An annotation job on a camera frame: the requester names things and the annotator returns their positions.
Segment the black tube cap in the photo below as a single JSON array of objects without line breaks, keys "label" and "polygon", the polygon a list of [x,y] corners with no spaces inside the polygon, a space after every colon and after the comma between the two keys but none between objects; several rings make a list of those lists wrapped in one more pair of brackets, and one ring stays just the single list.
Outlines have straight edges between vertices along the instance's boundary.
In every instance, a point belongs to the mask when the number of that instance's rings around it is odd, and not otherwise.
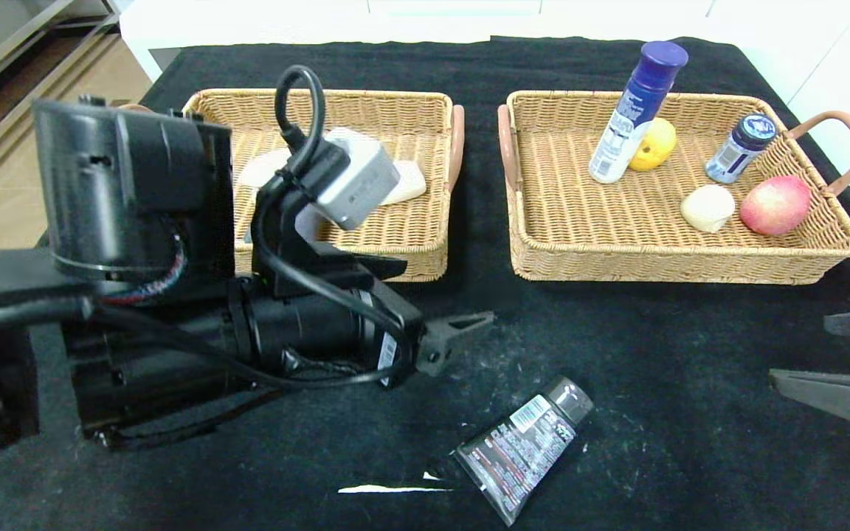
[{"label": "black tube cap", "polygon": [[573,380],[562,375],[553,379],[549,386],[543,387],[543,394],[569,417],[574,426],[581,423],[594,406],[590,397]]}]

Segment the spray can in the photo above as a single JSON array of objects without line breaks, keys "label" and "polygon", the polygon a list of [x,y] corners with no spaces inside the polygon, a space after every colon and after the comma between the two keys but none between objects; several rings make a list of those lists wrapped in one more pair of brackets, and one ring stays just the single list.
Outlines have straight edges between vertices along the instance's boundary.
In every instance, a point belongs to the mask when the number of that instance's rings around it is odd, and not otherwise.
[{"label": "spray can", "polygon": [[674,77],[688,64],[688,52],[668,41],[652,41],[641,47],[641,60],[625,85],[625,92],[590,161],[590,175],[609,184],[618,181],[651,127]]},{"label": "spray can", "polygon": [[776,124],[766,114],[747,114],[736,122],[721,148],[704,165],[709,178],[732,184],[776,136]]}]

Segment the red apple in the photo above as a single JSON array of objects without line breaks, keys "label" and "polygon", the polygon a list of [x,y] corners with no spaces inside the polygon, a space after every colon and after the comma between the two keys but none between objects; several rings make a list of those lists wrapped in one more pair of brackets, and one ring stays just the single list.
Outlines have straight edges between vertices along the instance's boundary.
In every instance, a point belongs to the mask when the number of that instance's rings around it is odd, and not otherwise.
[{"label": "red apple", "polygon": [[760,235],[792,231],[809,214],[809,185],[794,175],[779,175],[750,191],[739,207],[739,218]]}]

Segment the table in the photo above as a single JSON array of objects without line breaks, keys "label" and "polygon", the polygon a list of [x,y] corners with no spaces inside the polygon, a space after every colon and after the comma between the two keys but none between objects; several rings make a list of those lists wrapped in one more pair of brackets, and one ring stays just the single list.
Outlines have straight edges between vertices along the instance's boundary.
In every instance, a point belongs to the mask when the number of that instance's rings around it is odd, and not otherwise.
[{"label": "table", "polygon": [[[751,94],[797,123],[735,47],[691,53],[675,90]],[[850,529],[850,423],[769,390],[767,370],[850,373],[850,260],[809,286],[526,282],[509,263],[496,108],[519,89],[620,90],[637,41],[240,45],[184,51],[146,94],[180,108],[209,87],[270,87],[308,64],[327,88],[445,91],[466,107],[448,274],[400,285],[429,313],[498,322],[438,379],[305,392],[206,437],[109,454],[74,434],[57,353],[41,356],[45,433],[0,454],[0,528],[500,529],[448,451],[556,373],[597,409],[514,529]],[[801,141],[827,178],[833,167]],[[841,196],[850,212],[850,192]],[[199,414],[216,410],[215,406]],[[342,487],[440,492],[341,494]]]}]

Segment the barcode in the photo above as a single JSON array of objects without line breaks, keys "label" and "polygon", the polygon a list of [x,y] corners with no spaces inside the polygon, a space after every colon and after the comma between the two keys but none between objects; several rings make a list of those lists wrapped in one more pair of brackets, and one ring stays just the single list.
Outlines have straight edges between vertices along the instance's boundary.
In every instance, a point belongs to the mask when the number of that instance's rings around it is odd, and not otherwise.
[{"label": "barcode", "polygon": [[[395,360],[395,339],[389,333],[382,333],[382,347],[379,350],[379,365],[376,369],[386,369],[392,366]],[[382,378],[380,380],[384,386],[388,386],[389,379]]]},{"label": "barcode", "polygon": [[533,400],[523,404],[522,408],[517,409],[516,412],[511,414],[510,421],[516,426],[517,430],[520,430],[520,433],[524,434],[549,409],[549,401],[537,395],[533,397]]},{"label": "barcode", "polygon": [[719,166],[721,166],[723,169],[729,169],[730,166],[733,165],[733,162],[735,162],[740,155],[742,155],[742,153],[736,151],[736,149],[734,149],[732,145],[725,144],[723,145],[721,154],[719,154],[717,164],[719,164]]}]

